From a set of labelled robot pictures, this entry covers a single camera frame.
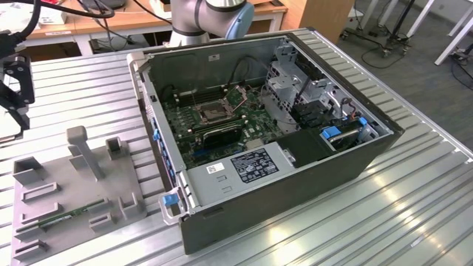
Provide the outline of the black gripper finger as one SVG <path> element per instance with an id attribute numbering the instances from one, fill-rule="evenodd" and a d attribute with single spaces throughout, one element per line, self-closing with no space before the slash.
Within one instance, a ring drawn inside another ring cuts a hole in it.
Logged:
<path id="1" fill-rule="evenodd" d="M 27 109 L 35 103 L 35 86 L 32 81 L 31 59 L 30 57 L 7 57 L 2 59 L 16 73 L 15 79 L 19 81 L 18 91 L 20 101 L 2 101 L 2 107 L 7 109 L 22 130 L 30 129 L 30 118 Z"/>

